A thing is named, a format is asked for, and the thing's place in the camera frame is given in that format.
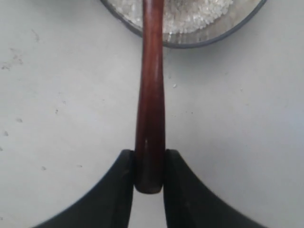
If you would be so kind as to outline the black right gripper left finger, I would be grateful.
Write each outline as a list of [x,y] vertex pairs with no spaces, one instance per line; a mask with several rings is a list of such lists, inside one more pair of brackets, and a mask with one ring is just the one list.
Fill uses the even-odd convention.
[[104,177],[80,200],[40,228],[126,228],[133,201],[134,152],[123,150]]

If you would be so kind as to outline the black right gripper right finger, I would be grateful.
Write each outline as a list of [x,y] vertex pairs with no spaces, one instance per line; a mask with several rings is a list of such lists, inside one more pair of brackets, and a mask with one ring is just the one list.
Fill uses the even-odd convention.
[[195,175],[176,150],[165,152],[163,199],[169,228],[260,228]]

